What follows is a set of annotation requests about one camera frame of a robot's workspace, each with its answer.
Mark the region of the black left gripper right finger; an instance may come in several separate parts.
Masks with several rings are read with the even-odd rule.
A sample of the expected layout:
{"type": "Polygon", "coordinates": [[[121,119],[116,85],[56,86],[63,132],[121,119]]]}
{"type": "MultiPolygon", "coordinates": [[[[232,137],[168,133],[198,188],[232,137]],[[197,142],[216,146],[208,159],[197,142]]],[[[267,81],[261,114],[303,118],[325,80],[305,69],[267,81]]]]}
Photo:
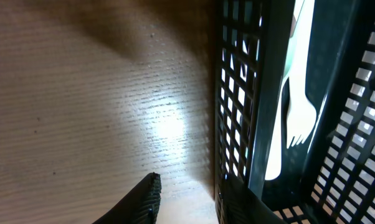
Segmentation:
{"type": "Polygon", "coordinates": [[[220,222],[226,224],[284,224],[234,175],[221,180],[220,222]]]}

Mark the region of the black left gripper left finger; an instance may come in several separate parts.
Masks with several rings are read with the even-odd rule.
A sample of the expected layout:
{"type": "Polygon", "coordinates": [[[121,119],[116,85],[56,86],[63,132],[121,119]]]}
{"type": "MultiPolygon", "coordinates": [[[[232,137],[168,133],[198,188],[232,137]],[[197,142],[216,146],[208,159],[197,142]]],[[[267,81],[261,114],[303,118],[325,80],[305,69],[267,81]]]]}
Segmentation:
{"type": "Polygon", "coordinates": [[[93,224],[155,224],[161,203],[161,177],[147,174],[93,224]]]}

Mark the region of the white plastic spoon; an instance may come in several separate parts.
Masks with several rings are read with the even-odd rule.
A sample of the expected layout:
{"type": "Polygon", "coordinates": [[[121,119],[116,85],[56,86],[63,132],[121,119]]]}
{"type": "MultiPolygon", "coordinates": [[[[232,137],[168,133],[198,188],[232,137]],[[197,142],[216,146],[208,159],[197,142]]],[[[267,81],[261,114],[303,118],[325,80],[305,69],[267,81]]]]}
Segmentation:
{"type": "Polygon", "coordinates": [[[282,93],[287,80],[288,78],[283,78],[279,91],[277,112],[275,115],[275,123],[265,172],[265,180],[276,179],[280,175],[282,169],[282,93]]]}

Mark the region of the black perforated plastic basket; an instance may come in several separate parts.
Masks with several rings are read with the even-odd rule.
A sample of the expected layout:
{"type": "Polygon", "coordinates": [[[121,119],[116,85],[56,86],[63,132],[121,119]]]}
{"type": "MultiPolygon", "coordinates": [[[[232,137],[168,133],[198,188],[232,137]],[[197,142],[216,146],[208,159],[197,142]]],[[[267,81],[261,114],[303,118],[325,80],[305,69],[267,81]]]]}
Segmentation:
{"type": "Polygon", "coordinates": [[[375,0],[217,3],[219,223],[375,223],[375,0]]]}

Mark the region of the white plastic fork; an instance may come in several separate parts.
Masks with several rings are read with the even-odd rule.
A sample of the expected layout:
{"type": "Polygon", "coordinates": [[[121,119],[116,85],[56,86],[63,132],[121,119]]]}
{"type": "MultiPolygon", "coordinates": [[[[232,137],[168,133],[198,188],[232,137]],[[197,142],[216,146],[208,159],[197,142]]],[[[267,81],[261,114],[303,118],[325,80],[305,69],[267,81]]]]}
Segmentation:
{"type": "Polygon", "coordinates": [[[304,0],[295,1],[295,7],[294,7],[293,17],[292,17],[292,25],[291,25],[290,36],[289,36],[289,41],[288,41],[287,56],[285,60],[285,68],[283,71],[282,86],[284,86],[284,84],[288,80],[289,71],[292,66],[292,61],[295,55],[295,48],[297,45],[297,37],[295,35],[295,30],[296,30],[298,19],[301,14],[303,3],[304,3],[304,0]]]}
{"type": "Polygon", "coordinates": [[[295,30],[297,45],[288,78],[287,148],[304,143],[316,122],[316,109],[306,97],[306,69],[314,6],[315,0],[304,0],[295,30]]]}

